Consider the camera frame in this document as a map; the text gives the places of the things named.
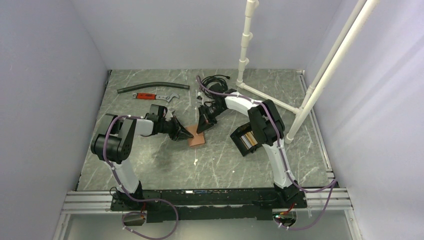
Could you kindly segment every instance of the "wrench jaw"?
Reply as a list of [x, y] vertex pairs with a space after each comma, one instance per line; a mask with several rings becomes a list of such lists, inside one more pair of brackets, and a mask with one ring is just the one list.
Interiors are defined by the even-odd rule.
[[167, 96], [167, 97], [166, 97], [166, 101], [169, 103], [169, 102], [171, 102], [171, 100], [172, 100], [173, 98], [177, 98], [177, 99], [179, 99], [179, 98], [180, 98], [180, 96], [179, 96], [178, 94], [176, 94], [176, 93], [172, 93], [171, 95], [169, 95], [169, 96]]

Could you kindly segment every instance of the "orange pad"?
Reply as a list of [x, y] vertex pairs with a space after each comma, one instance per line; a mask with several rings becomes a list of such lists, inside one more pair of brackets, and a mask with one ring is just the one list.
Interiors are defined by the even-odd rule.
[[188, 139], [189, 147], [205, 144], [205, 134], [203, 132], [199, 134], [196, 133], [196, 130], [198, 129], [197, 124], [188, 126], [185, 129], [187, 129], [187, 131], [189, 131], [194, 136], [193, 138]]

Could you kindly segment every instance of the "black rubber hose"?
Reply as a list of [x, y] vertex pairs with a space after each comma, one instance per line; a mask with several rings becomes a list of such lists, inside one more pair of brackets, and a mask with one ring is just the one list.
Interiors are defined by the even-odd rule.
[[121, 89], [116, 90], [118, 94], [126, 93], [129, 91], [135, 91], [139, 89], [144, 88], [150, 88], [150, 87], [170, 87], [170, 88], [176, 88], [176, 89], [190, 89], [189, 85], [179, 84], [179, 83], [173, 83], [173, 82], [166, 82], [166, 81], [154, 81], [154, 82], [146, 82], [142, 84], [137, 84], [134, 86], [127, 86]]

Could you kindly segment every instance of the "coiled black cable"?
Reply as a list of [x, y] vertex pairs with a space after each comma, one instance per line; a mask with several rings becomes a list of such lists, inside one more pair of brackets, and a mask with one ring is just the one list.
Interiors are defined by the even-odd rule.
[[[203, 78], [203, 80], [201, 81], [201, 84], [203, 86], [205, 86], [206, 88], [209, 88], [210, 84], [212, 83], [218, 83], [221, 88], [223, 89], [223, 92], [228, 90], [228, 85], [226, 80], [224, 79], [230, 79], [230, 76], [226, 76], [226, 75], [221, 75], [221, 74], [216, 74], [216, 75], [212, 75], [212, 76], [207, 76], [205, 78]], [[206, 91], [204, 88], [200, 88], [200, 90], [204, 93], [204, 95], [210, 99], [214, 99], [214, 95], [213, 93], [210, 93], [208, 91]]]

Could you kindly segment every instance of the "adjustable wrench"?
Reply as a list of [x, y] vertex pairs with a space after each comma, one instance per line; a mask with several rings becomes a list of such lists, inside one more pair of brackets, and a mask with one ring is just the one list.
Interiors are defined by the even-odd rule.
[[135, 99], [148, 99], [148, 100], [162, 99], [167, 101], [168, 103], [171, 102], [173, 98], [177, 98], [177, 99], [180, 98], [180, 96], [176, 93], [172, 93], [169, 96], [160, 96], [160, 95], [156, 95], [152, 93], [134, 93], [132, 97]]

